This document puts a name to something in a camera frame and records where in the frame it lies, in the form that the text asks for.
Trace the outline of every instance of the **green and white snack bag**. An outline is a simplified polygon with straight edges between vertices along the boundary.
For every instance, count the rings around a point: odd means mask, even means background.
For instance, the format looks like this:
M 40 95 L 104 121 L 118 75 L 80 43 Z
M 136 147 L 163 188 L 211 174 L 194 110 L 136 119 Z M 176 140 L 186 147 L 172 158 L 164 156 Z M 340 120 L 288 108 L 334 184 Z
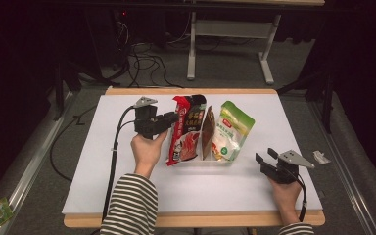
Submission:
M 224 102 L 212 138 L 211 151 L 215 158 L 234 161 L 254 124 L 255 120 L 231 101 Z

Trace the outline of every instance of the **person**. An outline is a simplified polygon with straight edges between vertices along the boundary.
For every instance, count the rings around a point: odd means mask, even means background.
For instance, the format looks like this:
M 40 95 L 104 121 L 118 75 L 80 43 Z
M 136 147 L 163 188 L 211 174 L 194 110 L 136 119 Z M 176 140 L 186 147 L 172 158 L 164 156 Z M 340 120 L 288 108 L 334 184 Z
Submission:
M 133 173 L 120 178 L 110 200 L 110 208 L 102 221 L 100 234 L 154 234 L 158 212 L 158 194 L 149 180 L 161 155 L 161 146 L 167 131 L 154 140 L 137 134 L 130 143 L 135 159 Z M 273 187 L 273 198 L 284 224 L 279 235 L 314 234 L 311 225 L 299 221 L 295 202 L 301 186 L 278 184 L 268 179 Z

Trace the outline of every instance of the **hand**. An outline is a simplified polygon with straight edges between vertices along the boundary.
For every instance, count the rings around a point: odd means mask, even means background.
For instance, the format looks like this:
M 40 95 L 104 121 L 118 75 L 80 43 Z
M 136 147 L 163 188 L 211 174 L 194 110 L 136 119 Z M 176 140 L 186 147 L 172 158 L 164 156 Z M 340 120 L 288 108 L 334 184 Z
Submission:
M 279 184 L 270 178 L 267 179 L 273 187 L 273 198 L 280 211 L 283 225 L 300 222 L 295 204 L 301 192 L 301 185 L 297 181 L 291 184 Z
M 157 164 L 161 155 L 161 146 L 166 139 L 167 130 L 157 136 L 155 140 L 146 139 L 138 134 L 133 137 L 130 146 L 132 147 L 136 167 L 134 173 L 145 176 L 149 179 L 152 170 Z

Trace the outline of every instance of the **red packaging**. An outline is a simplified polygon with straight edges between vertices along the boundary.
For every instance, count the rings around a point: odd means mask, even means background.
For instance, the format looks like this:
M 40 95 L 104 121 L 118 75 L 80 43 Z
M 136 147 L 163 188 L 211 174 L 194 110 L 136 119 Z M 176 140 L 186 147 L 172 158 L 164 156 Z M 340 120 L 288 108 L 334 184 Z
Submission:
M 207 100 L 203 95 L 175 96 L 179 120 L 172 128 L 167 165 L 175 165 L 197 157 L 197 143 Z

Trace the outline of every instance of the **striped sleeve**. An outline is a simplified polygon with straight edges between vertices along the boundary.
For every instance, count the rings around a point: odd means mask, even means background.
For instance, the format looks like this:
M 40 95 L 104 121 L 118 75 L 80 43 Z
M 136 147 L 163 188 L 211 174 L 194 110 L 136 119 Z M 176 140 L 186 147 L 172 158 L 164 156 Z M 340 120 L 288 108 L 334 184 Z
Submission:
M 153 234 L 158 212 L 155 185 L 138 174 L 126 174 L 113 191 L 100 234 Z
M 313 228 L 308 223 L 293 223 L 288 226 L 282 227 L 279 231 L 279 235 L 306 235 L 315 234 Z

